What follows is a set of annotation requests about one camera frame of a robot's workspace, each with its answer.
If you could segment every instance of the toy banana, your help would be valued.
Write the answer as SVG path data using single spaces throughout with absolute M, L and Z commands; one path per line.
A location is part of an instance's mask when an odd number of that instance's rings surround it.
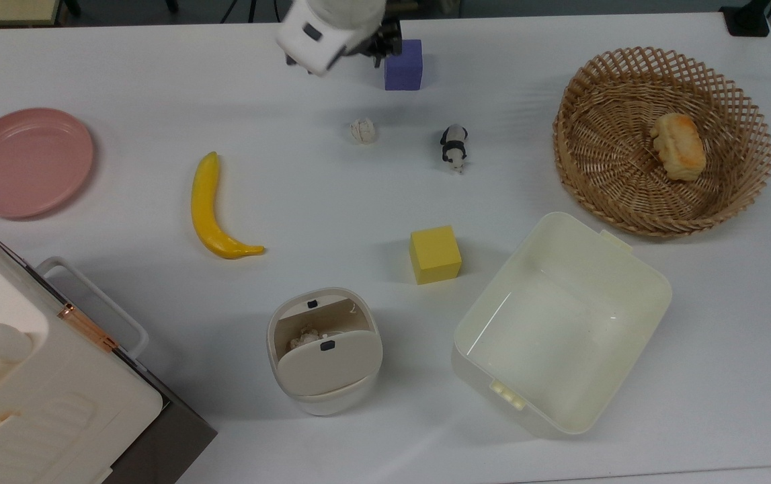
M 262 254 L 262 245 L 246 245 L 227 235 L 215 220 L 215 194 L 221 165 L 218 154 L 213 151 L 200 160 L 194 174 L 191 189 L 191 220 L 197 236 L 207 249 L 225 259 Z

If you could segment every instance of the wicker basket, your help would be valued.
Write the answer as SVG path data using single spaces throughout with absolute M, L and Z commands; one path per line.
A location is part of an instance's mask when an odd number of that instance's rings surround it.
M 666 113 L 692 117 L 707 165 L 672 181 L 650 130 Z M 561 183 L 592 214 L 641 235 L 711 229 L 753 203 L 770 177 L 770 135 L 759 107 L 730 80 L 674 51 L 606 52 L 579 69 L 553 125 Z

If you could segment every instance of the yellow foam block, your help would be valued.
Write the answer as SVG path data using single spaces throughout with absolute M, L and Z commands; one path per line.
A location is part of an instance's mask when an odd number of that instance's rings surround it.
M 409 257 L 415 270 L 415 281 L 419 284 L 456 278 L 462 265 L 460 249 L 450 225 L 412 232 Z

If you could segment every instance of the panda figurine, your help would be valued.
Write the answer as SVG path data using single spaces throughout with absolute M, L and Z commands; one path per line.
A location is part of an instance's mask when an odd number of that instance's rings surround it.
M 466 159 L 466 138 L 469 137 L 469 132 L 466 128 L 458 124 L 452 124 L 448 126 L 448 129 L 444 130 L 442 134 L 442 160 L 450 163 L 450 168 L 453 171 L 462 175 L 462 168 Z

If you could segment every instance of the bun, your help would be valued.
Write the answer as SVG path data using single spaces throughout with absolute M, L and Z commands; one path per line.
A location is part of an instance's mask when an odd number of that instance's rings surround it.
M 685 114 L 663 114 L 651 129 L 653 147 L 671 180 L 692 182 L 705 169 L 702 140 L 693 120 Z

